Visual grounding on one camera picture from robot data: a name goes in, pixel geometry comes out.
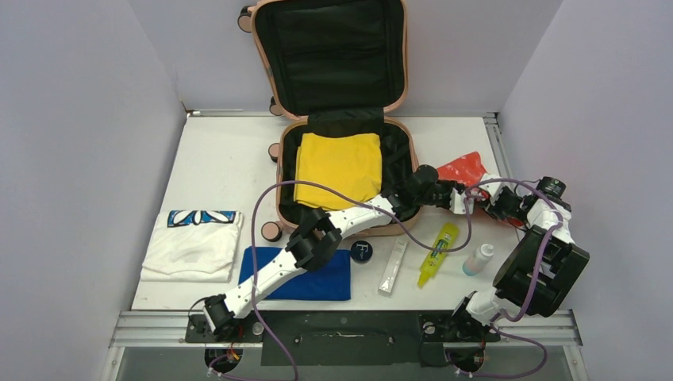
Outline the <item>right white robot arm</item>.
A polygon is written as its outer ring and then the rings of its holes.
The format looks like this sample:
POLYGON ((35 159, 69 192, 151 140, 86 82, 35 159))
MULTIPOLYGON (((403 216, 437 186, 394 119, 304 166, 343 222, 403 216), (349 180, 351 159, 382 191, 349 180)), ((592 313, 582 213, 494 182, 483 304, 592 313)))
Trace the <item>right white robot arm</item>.
POLYGON ((463 194, 465 202, 524 235, 491 287, 466 296, 450 315, 449 331, 460 340, 479 337, 500 320, 552 315, 588 265, 589 253, 570 233, 571 206, 562 199, 565 183, 543 176, 527 195, 520 195, 517 189, 523 184, 485 174, 463 194))

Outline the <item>red white patterned cloth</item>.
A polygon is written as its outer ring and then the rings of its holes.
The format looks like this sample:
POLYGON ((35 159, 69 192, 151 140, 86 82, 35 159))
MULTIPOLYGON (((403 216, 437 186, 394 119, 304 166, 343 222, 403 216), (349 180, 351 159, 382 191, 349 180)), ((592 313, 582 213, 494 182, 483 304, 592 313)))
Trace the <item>red white patterned cloth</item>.
MULTIPOLYGON (((482 165, 481 156, 478 152, 471 152, 463 155, 448 164, 438 167, 437 170, 439 179, 454 180, 464 184, 466 187, 478 183, 482 176, 485 173, 488 173, 486 168, 482 165)), ((505 183, 505 185, 513 190, 509 183, 505 183)), ((482 210, 485 201, 487 201, 487 199, 482 199, 481 196, 478 196, 477 199, 474 200, 474 205, 482 210)), ((525 231, 525 224, 508 224, 514 226, 516 229, 525 231)))

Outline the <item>yellow cloth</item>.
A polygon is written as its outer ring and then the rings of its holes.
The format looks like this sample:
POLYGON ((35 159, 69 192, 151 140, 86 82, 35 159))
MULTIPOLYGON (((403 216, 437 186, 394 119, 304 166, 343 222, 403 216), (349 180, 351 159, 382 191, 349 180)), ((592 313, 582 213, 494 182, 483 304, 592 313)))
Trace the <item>yellow cloth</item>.
POLYGON ((298 148, 295 178, 366 202, 382 189, 380 137, 375 133, 338 138, 305 133, 298 148))

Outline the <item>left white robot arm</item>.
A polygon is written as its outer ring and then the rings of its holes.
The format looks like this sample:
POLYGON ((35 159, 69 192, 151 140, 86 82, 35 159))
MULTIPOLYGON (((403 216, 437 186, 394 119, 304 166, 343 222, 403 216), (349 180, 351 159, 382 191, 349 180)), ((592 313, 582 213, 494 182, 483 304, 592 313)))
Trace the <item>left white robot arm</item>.
POLYGON ((466 190, 465 185, 455 180, 440 180, 436 169, 429 165, 420 166, 406 183, 385 188, 365 202, 357 202, 318 183, 307 182, 306 185, 327 191, 352 205, 344 210, 316 208, 310 211, 272 260, 263 267, 253 264, 253 273, 241 284, 206 298, 203 306, 205 329, 214 340, 232 338, 239 321, 250 314, 257 302, 284 283, 324 267, 343 239, 391 222, 402 226, 403 219, 422 206, 461 210, 466 190))

